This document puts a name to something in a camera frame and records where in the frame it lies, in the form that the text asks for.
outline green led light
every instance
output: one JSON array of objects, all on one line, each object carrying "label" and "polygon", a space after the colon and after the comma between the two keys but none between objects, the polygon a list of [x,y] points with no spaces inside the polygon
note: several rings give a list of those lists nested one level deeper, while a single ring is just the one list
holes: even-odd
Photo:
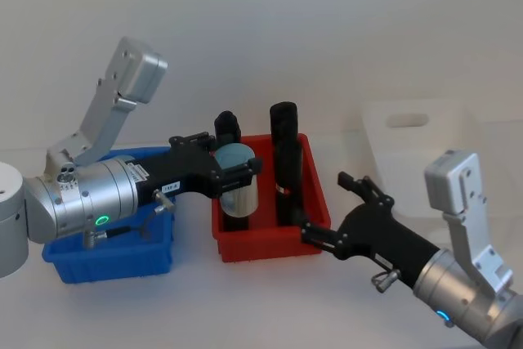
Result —
[{"label": "green led light", "polygon": [[100,216],[96,219],[95,225],[104,225],[109,222],[109,216]]}]

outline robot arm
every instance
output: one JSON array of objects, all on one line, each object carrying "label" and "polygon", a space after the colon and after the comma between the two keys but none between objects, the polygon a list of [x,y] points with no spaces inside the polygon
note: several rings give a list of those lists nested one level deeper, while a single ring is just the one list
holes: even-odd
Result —
[{"label": "robot arm", "polygon": [[368,178],[340,173],[338,184],[364,201],[338,230],[301,219],[302,241],[338,259],[360,255],[385,271],[380,293],[397,280],[444,320],[489,349],[523,349],[523,297],[510,290],[512,271],[489,240],[477,154],[449,151],[426,170],[431,206],[444,211],[455,256],[397,222],[394,200]]},{"label": "robot arm", "polygon": [[84,233],[86,247],[102,235],[97,227],[136,213],[151,202],[173,209],[171,197],[187,191],[218,198],[251,184],[259,159],[221,169],[209,154],[216,143],[207,133],[173,137],[171,148],[146,159],[98,160],[114,144],[129,112],[154,95],[167,63],[143,43],[123,38],[98,81],[80,129],[47,151],[40,177],[23,179],[0,163],[0,277],[28,257],[36,243]]}]

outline blue led light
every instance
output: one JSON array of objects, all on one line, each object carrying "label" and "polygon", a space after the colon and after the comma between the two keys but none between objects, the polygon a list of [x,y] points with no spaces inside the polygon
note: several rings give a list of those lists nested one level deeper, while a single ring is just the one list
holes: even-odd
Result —
[{"label": "blue led light", "polygon": [[448,316],[445,312],[443,312],[443,311],[436,311],[436,314],[438,314],[443,319],[445,319],[445,321],[450,322],[450,316]]}]

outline blue cylinder lid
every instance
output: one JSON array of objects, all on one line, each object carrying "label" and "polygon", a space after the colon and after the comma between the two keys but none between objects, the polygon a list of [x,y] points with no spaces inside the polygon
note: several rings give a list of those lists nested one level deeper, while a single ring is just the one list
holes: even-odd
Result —
[{"label": "blue cylinder lid", "polygon": [[216,151],[214,158],[221,169],[227,169],[246,163],[255,157],[254,150],[243,143],[230,143],[224,145]]}]

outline red plastic bin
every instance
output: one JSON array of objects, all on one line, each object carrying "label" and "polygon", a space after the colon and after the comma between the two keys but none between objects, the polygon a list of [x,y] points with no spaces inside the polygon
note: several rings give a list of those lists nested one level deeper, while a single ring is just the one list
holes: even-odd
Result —
[{"label": "red plastic bin", "polygon": [[[321,190],[320,180],[306,135],[300,134],[303,147],[303,200],[312,222],[330,227],[330,216]],[[320,249],[301,242],[297,226],[278,226],[275,207],[275,176],[270,135],[246,136],[242,143],[250,146],[263,159],[263,169],[257,175],[258,209],[249,218],[249,229],[235,232],[223,230],[219,200],[212,201],[212,236],[218,242],[218,252],[224,262],[253,261],[274,257],[291,257],[321,253]]]}]

